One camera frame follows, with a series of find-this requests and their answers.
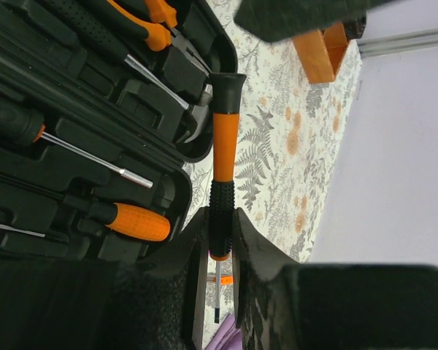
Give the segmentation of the orange handled screwdriver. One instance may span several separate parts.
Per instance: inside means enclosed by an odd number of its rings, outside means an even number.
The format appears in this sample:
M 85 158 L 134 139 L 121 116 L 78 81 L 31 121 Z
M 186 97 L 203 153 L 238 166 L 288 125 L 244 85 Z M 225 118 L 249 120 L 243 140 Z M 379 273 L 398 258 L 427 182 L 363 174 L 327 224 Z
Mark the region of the orange handled screwdriver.
M 169 220 L 148 209 L 126 203 L 92 201 L 65 195 L 62 203 L 100 222 L 117 233 L 144 241 L 160 242 L 168 238 Z

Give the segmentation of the small claw hammer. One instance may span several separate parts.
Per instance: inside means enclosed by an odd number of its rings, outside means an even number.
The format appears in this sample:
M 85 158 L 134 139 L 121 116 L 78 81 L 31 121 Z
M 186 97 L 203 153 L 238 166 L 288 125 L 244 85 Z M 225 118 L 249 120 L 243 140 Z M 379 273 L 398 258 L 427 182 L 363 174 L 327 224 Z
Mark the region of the small claw hammer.
M 109 22 L 105 9 L 107 1 L 45 1 L 44 5 L 59 18 L 67 22 L 92 47 L 108 55 L 117 62 L 123 62 L 141 74 L 149 82 L 162 89 L 184 110 L 187 131 L 179 138 L 180 143 L 188 143 L 196 139 L 203 131 L 210 113 L 212 86 L 205 80 L 201 85 L 199 96 L 190 104 L 178 93 L 165 85 L 149 68 L 139 62 L 109 29 L 114 25 L 117 29 L 128 30 L 125 26 Z

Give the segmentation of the orange black utility tool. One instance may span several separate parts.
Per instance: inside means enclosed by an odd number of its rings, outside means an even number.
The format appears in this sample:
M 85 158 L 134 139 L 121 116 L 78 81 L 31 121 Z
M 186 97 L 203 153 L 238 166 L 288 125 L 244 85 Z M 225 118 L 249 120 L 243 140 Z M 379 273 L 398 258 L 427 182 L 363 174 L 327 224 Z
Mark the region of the orange black utility tool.
M 44 238 L 46 236 L 44 233 L 37 233 L 34 231 L 30 231 L 30 230 L 22 230 L 22 229 L 18 229 L 16 227 L 11 227 L 9 225 L 3 225 L 3 224 L 0 224 L 0 229 L 1 230 L 9 230 L 9 231 L 16 232 L 16 233 L 23 233 L 23 234 L 26 234 L 29 236 L 35 236 L 35 237 L 39 237 L 39 238 Z

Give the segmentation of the orange metal file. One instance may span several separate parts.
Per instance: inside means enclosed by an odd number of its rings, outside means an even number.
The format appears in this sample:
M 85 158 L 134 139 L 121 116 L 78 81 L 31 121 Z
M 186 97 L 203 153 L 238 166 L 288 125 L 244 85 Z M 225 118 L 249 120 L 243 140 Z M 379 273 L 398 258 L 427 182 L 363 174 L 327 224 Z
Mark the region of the orange metal file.
M 208 275 L 207 281 L 215 283 L 216 277 L 213 275 Z M 221 278 L 220 278 L 221 285 L 232 285 L 233 283 L 234 283 L 234 277 L 232 275 L 224 275 L 224 276 L 221 276 Z

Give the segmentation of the orange handled pliers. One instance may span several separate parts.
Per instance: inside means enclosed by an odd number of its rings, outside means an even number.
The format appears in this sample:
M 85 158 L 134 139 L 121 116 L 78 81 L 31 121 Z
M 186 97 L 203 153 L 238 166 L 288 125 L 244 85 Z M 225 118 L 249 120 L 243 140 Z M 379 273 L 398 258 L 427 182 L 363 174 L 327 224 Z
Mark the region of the orange handled pliers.
M 198 50 L 176 29 L 177 11 L 166 1 L 107 1 L 104 7 L 109 22 L 140 36 L 153 52 L 175 46 L 202 71 L 211 72 Z

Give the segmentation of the black plastic tool case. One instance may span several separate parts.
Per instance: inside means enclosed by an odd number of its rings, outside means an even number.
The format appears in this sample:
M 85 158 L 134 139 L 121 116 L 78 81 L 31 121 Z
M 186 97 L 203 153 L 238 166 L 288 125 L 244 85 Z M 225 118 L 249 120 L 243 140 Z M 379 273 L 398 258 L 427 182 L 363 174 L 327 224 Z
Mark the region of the black plastic tool case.
M 182 229 L 193 197 L 183 166 L 212 146 L 212 101 L 206 125 L 191 142 L 184 110 L 123 62 L 94 49 L 45 1 L 0 1 L 0 96 L 43 114 L 46 131 L 153 182 L 147 189 L 43 139 L 26 147 L 0 136 L 0 256 L 17 259 L 135 263 Z M 153 52 L 134 33 L 108 29 L 165 85 L 192 104 L 210 74 L 235 71 L 231 40 L 205 1 L 169 1 L 176 29 L 198 50 L 209 74 L 176 47 Z M 62 203 L 65 195 L 126 203 L 171 225 L 167 239 L 144 241 L 109 229 Z

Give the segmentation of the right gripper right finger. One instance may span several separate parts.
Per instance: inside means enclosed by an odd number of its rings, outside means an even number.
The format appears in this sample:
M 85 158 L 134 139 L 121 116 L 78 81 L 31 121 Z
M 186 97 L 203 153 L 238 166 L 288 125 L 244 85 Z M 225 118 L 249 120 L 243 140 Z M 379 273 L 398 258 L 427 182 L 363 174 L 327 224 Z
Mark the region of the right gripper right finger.
M 299 263 L 234 212 L 245 349 L 438 349 L 438 267 Z

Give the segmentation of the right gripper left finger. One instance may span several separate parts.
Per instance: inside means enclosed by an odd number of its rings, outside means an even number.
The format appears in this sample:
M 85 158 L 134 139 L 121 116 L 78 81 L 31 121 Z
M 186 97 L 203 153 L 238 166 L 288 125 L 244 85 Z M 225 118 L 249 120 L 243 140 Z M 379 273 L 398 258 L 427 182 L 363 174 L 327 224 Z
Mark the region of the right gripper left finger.
M 136 263 L 0 256 L 0 349 L 200 349 L 208 216 Z

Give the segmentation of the small precision screwdriver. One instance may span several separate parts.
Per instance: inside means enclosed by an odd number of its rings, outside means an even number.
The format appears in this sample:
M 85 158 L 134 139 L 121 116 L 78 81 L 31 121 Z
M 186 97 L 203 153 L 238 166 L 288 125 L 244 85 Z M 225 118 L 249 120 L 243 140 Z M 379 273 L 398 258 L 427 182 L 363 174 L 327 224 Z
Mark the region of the small precision screwdriver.
M 216 262 L 214 322 L 220 322 L 222 262 L 231 251 L 234 211 L 234 166 L 242 88 L 247 76 L 212 73 L 213 179 L 209 204 L 209 253 Z

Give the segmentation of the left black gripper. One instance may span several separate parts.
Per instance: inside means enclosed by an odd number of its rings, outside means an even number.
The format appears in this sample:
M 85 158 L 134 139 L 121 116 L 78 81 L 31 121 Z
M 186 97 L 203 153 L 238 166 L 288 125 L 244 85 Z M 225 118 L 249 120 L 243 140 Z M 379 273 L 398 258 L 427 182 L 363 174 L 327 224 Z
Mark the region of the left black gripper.
M 265 42 L 280 42 L 337 22 L 352 20 L 390 0 L 245 0 L 237 26 Z

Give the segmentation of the black handled screwdriver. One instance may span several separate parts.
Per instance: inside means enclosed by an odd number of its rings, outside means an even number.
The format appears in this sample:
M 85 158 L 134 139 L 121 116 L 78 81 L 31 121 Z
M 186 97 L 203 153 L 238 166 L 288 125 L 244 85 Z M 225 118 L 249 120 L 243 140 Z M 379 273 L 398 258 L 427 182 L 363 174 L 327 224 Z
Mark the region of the black handled screwdriver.
M 109 163 L 57 136 L 46 131 L 43 114 L 34 109 L 27 109 L 0 96 L 0 136 L 9 139 L 19 146 L 29 146 L 41 139 L 63 147 L 94 163 L 104 166 L 119 176 L 147 189 L 153 187 L 153 182 L 139 174 Z

